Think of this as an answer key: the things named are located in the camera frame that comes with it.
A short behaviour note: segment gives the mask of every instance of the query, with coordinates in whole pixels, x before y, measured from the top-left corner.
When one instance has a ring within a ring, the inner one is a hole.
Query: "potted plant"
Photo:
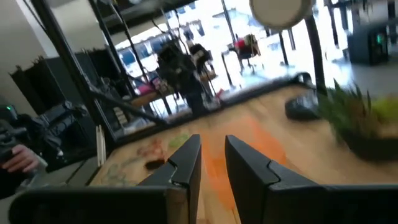
[[[344,141],[360,158],[370,161],[398,159],[398,98],[371,99],[357,85],[335,88],[320,95],[318,112],[331,125],[338,141]]]

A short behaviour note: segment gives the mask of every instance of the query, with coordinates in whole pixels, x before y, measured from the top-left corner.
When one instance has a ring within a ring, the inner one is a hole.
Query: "person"
[[[0,164],[0,199],[14,195],[28,173],[40,165],[39,157],[24,145],[13,147],[12,154],[12,159]]]

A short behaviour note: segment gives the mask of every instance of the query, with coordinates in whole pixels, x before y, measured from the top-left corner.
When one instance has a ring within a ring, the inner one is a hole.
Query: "hand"
[[[32,150],[24,145],[13,147],[12,154],[14,157],[1,166],[8,172],[15,172],[18,170],[29,172],[39,165],[39,158],[37,158]]]

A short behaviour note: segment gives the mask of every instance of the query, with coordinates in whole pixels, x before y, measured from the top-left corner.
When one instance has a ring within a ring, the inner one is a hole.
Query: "round lamp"
[[[326,88],[322,50],[315,19],[312,16],[312,7],[315,0],[249,0],[249,3],[253,16],[266,28],[282,31],[305,19],[312,48],[317,90],[309,91],[303,96],[286,102],[285,112],[290,119],[301,121],[318,119],[316,113],[318,107],[317,95],[319,93],[326,94]],[[302,76],[304,81],[310,80],[308,74]]]

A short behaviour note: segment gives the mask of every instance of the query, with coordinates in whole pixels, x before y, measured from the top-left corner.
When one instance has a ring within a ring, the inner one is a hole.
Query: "plant pot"
[[[398,159],[397,138],[364,138],[351,131],[337,131],[349,149],[367,161],[391,161]]]

